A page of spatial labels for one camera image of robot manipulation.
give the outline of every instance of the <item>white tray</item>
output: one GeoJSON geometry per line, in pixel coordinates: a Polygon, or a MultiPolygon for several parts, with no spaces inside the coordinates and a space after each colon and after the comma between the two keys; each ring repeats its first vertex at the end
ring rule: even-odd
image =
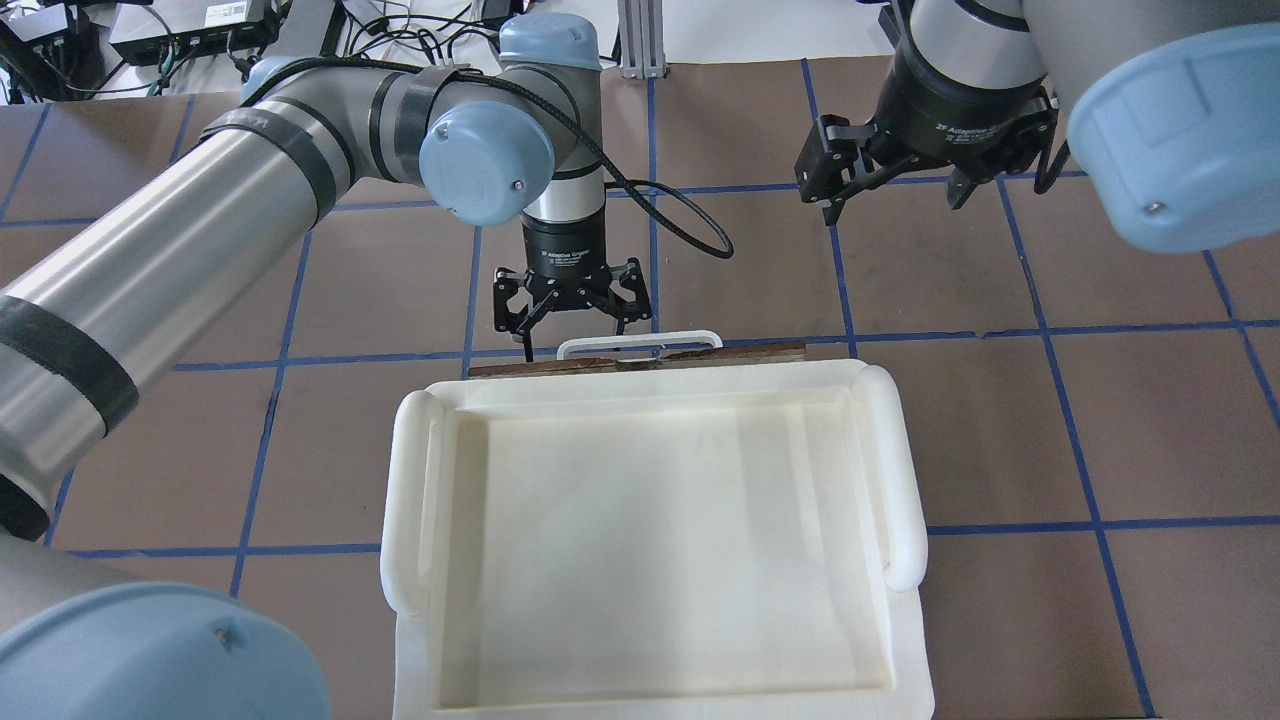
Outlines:
{"type": "Polygon", "coordinates": [[[396,418],[398,719],[925,719],[925,534],[858,360],[447,382],[396,418]]]}

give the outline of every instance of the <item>tray handle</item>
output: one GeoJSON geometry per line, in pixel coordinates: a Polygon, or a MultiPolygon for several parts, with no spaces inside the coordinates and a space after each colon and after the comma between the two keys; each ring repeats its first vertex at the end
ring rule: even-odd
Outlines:
{"type": "Polygon", "coordinates": [[[442,430],[443,418],[430,391],[410,395],[396,413],[379,571],[387,603],[398,614],[419,615],[430,601],[442,445],[430,436],[442,430]]]}
{"type": "Polygon", "coordinates": [[[911,592],[924,580],[929,550],[920,491],[902,420],[902,401],[893,378],[876,365],[868,365],[858,374],[852,389],[855,397],[870,407],[872,447],[879,470],[877,480],[888,536],[884,584],[895,592],[911,592]]]}
{"type": "Polygon", "coordinates": [[[667,347],[669,345],[684,345],[684,343],[699,343],[709,345],[712,347],[719,348],[724,347],[724,341],[710,331],[677,331],[669,333],[646,333],[646,334],[617,334],[605,337],[580,337],[561,343],[559,350],[556,351],[556,359],[563,360],[568,357],[570,352],[584,352],[588,350],[604,350],[613,347],[644,347],[650,345],[658,345],[667,347]]]}

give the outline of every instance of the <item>black cable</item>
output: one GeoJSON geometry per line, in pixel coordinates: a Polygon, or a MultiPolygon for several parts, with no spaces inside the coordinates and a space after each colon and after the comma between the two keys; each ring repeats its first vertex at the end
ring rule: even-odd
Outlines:
{"type": "Polygon", "coordinates": [[[1048,161],[1048,147],[1041,150],[1039,158],[1036,161],[1036,181],[1032,183],[1032,190],[1036,195],[1044,195],[1048,188],[1053,187],[1057,178],[1062,174],[1062,168],[1066,165],[1066,160],[1071,158],[1071,147],[1062,141],[1062,145],[1057,149],[1057,155],[1053,156],[1053,164],[1048,161]]]}
{"type": "MultiPolygon", "coordinates": [[[[262,97],[266,97],[266,95],[271,92],[271,90],[278,87],[285,79],[315,68],[375,68],[383,70],[396,70],[402,73],[416,73],[421,69],[416,65],[407,65],[403,63],[388,63],[385,60],[367,60],[361,58],[303,58],[301,60],[294,60],[280,68],[275,74],[268,78],[268,81],[264,82],[257,90],[250,94],[250,96],[246,97],[239,106],[248,108],[256,104],[262,97]]],[[[696,247],[698,250],[701,250],[703,252],[713,258],[728,260],[730,258],[733,256],[733,242],[728,238],[728,233],[726,233],[724,228],[721,227],[721,224],[717,223],[705,210],[699,208],[698,204],[695,204],[692,200],[689,200],[684,193],[681,193],[673,187],[662,184],[659,182],[627,179],[627,177],[622,174],[622,170],[620,170],[618,167],[613,164],[613,160],[611,160],[609,156],[605,155],[604,149],[600,147],[600,145],[591,138],[590,133],[588,133],[581,124],[573,120],[573,118],[566,115],[559,108],[553,105],[549,100],[547,100],[541,95],[538,95],[536,92],[527,90],[520,85],[516,85],[511,81],[495,77],[488,77],[483,74],[475,74],[475,73],[458,73],[453,76],[452,82],[470,82],[475,85],[488,85],[492,87],[497,87],[499,90],[506,90],[507,92],[511,92],[513,95],[517,95],[527,100],[529,102],[531,102],[532,105],[535,105],[536,108],[539,108],[540,110],[554,118],[556,122],[564,126],[571,133],[573,133],[573,136],[579,140],[579,142],[581,142],[584,147],[586,147],[593,155],[595,155],[595,158],[600,161],[604,169],[608,170],[611,176],[613,176],[613,179],[616,182],[614,187],[618,187],[623,192],[626,192],[627,196],[631,197],[631,200],[634,200],[635,204],[639,205],[646,214],[649,214],[650,218],[657,220],[659,225],[667,228],[667,231],[669,231],[680,240],[687,242],[689,245],[696,247]],[[719,237],[724,247],[723,249],[714,247],[686,232],[684,228],[673,223],[669,218],[663,215],[662,211],[653,205],[653,202],[649,202],[649,200],[645,199],[645,196],[641,195],[639,190],[636,190],[636,186],[653,187],[655,190],[666,192],[672,197],[675,197],[676,200],[678,200],[680,202],[682,202],[684,205],[686,205],[687,208],[690,208],[699,218],[707,222],[707,224],[712,228],[712,231],[719,237]]]]}
{"type": "Polygon", "coordinates": [[[334,56],[321,56],[321,58],[302,58],[301,60],[293,60],[292,63],[283,65],[279,70],[273,73],[266,82],[259,86],[257,90],[250,94],[243,102],[239,104],[241,108],[248,108],[257,104],[259,100],[266,97],[269,92],[275,90],[282,82],[289,79],[293,76],[312,70],[316,68],[374,68],[378,70],[394,70],[399,73],[417,73],[422,68],[419,65],[408,65],[406,63],[389,63],[387,60],[370,60],[366,58],[334,58],[334,56]]]}
{"type": "Polygon", "coordinates": [[[579,142],[581,142],[588,150],[590,150],[591,154],[595,155],[595,158],[600,161],[600,164],[604,165],[604,169],[608,170],[611,176],[613,176],[613,179],[616,181],[616,187],[622,188],[622,191],[626,192],[627,196],[631,197],[631,200],[634,200],[636,202],[636,205],[640,206],[640,209],[643,209],[645,213],[648,213],[650,218],[653,218],[654,220],[657,220],[659,225],[667,228],[668,231],[671,231],[672,234],[675,234],[680,240],[684,240],[689,245],[696,247],[698,250],[701,250],[703,252],[705,252],[705,254],[708,254],[708,255],[710,255],[713,258],[719,258],[722,260],[728,260],[730,258],[733,256],[733,242],[730,241],[728,233],[726,233],[724,228],[722,228],[719,225],[719,223],[717,223],[714,219],[712,219],[712,217],[709,214],[707,214],[707,211],[704,211],[692,200],[689,200],[682,193],[680,193],[680,191],[677,191],[677,190],[675,190],[672,187],[664,186],[662,183],[649,182],[649,181],[630,181],[630,179],[627,179],[627,177],[625,174],[622,174],[622,170],[620,170],[618,167],[613,164],[613,160],[609,160],[609,156],[604,154],[604,149],[602,149],[598,142],[595,142],[594,140],[591,140],[591,136],[582,128],[582,126],[580,126],[572,118],[570,118],[563,111],[561,111],[559,108],[557,108],[556,105],[553,105],[545,97],[543,97],[543,96],[538,95],[536,92],[532,92],[531,90],[527,90],[527,88],[525,88],[525,87],[522,87],[520,85],[516,85],[513,82],[509,82],[509,81],[506,81],[506,79],[502,79],[502,78],[495,78],[495,77],[476,76],[476,74],[457,74],[457,76],[453,77],[453,81],[454,82],[470,82],[470,83],[476,83],[476,85],[488,85],[488,86],[492,86],[492,87],[497,87],[499,90],[506,90],[507,92],[518,95],[520,97],[524,97],[525,100],[532,102],[540,110],[543,110],[544,113],[547,113],[548,115],[550,115],[552,118],[554,118],[559,124],[564,126],[571,133],[573,133],[573,136],[577,137],[579,142]],[[685,205],[687,205],[689,208],[691,208],[698,214],[698,217],[700,217],[703,220],[705,220],[707,224],[710,225],[712,231],[717,236],[719,236],[719,240],[721,240],[722,243],[724,243],[724,247],[719,249],[719,247],[714,247],[712,245],[707,245],[705,242],[703,242],[703,241],[698,240],[696,237],[689,234],[684,228],[681,228],[676,223],[671,222],[669,218],[667,218],[666,215],[663,215],[662,211],[658,210],[653,205],[653,202],[649,202],[649,200],[645,199],[645,196],[641,195],[639,190],[636,190],[637,184],[646,186],[646,187],[654,187],[657,190],[667,192],[672,197],[680,200],[681,202],[684,202],[685,205]]]}
{"type": "Polygon", "coordinates": [[[378,26],[379,23],[389,23],[393,19],[401,19],[401,18],[403,18],[406,26],[408,26],[408,23],[411,23],[412,20],[435,20],[435,22],[444,23],[443,26],[440,26],[439,28],[436,28],[436,32],[442,32],[444,28],[447,28],[449,26],[453,26],[453,24],[462,26],[462,27],[471,27],[471,28],[485,28],[486,27],[484,23],[476,23],[476,22],[461,19],[462,14],[465,12],[466,12],[466,8],[463,8],[461,12],[458,12],[457,15],[454,15],[452,18],[448,18],[448,17],[444,17],[444,15],[424,15],[424,14],[419,14],[419,13],[404,13],[403,15],[381,15],[381,17],[374,18],[374,19],[371,19],[371,20],[361,24],[358,28],[356,28],[355,32],[352,32],[351,35],[347,36],[347,53],[346,54],[351,55],[351,49],[355,47],[356,40],[360,38],[360,36],[362,36],[362,35],[371,35],[369,31],[372,29],[375,26],[378,26]]]}
{"type": "Polygon", "coordinates": [[[236,28],[232,28],[227,33],[227,56],[230,58],[232,64],[236,65],[237,70],[239,70],[241,82],[248,82],[248,72],[253,69],[253,60],[237,58],[236,54],[232,53],[232,45],[234,42],[236,42],[236,28]]]}
{"type": "Polygon", "coordinates": [[[490,46],[493,46],[493,44],[497,42],[497,40],[486,32],[481,32],[474,27],[462,28],[458,32],[451,35],[449,38],[445,41],[444,51],[448,53],[451,60],[453,59],[453,44],[468,35],[479,35],[480,37],[485,38],[485,41],[488,41],[490,46]]]}
{"type": "Polygon", "coordinates": [[[160,73],[160,77],[156,78],[156,82],[155,82],[156,95],[157,96],[161,95],[161,94],[164,94],[164,91],[169,88],[169,85],[173,82],[173,77],[175,74],[178,74],[178,70],[182,69],[183,65],[186,65],[187,63],[189,63],[191,59],[195,58],[195,56],[196,56],[196,47],[192,46],[191,50],[188,50],[186,55],[183,55],[182,58],[175,59],[173,61],[173,64],[169,65],[169,70],[168,72],[160,73]]]}
{"type": "MultiPolygon", "coordinates": [[[[111,68],[106,73],[106,77],[102,78],[102,82],[97,83],[97,87],[95,87],[93,90],[86,90],[83,87],[76,87],[76,86],[73,86],[70,83],[67,83],[67,88],[68,90],[73,90],[76,92],[81,92],[83,95],[106,95],[109,92],[124,92],[125,88],[122,88],[122,90],[102,90],[104,87],[106,87],[106,83],[111,82],[111,78],[115,77],[115,73],[120,72],[120,68],[123,68],[124,64],[125,64],[124,60],[120,60],[119,63],[116,63],[115,67],[111,68]]],[[[143,88],[147,88],[147,87],[151,87],[150,82],[147,85],[143,85],[142,87],[134,87],[132,90],[143,90],[143,88]]]]}

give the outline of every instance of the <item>blue joint cover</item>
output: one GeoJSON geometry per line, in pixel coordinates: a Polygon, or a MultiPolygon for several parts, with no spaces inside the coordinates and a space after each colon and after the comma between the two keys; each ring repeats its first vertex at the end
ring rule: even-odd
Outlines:
{"type": "Polygon", "coordinates": [[[0,635],[0,716],[311,720],[324,675],[283,625],[178,583],[87,592],[0,635]]]}
{"type": "Polygon", "coordinates": [[[556,170],[556,152],[538,120],[488,100],[436,118],[417,158],[431,199],[472,225],[499,225],[520,215],[556,170]]]}
{"type": "Polygon", "coordinates": [[[595,26],[567,13],[516,15],[498,37],[502,63],[543,63],[600,72],[595,26]]]}
{"type": "Polygon", "coordinates": [[[1155,252],[1280,231],[1280,23],[1204,32],[1116,67],[1075,105],[1071,154],[1120,236],[1155,252]]]}
{"type": "Polygon", "coordinates": [[[262,58],[257,63],[253,63],[253,67],[248,70],[248,79],[244,81],[244,86],[241,87],[241,102],[243,102],[250,95],[253,95],[253,91],[259,87],[262,87],[262,83],[265,83],[268,78],[274,76],[280,68],[300,58],[280,55],[262,58]]]}

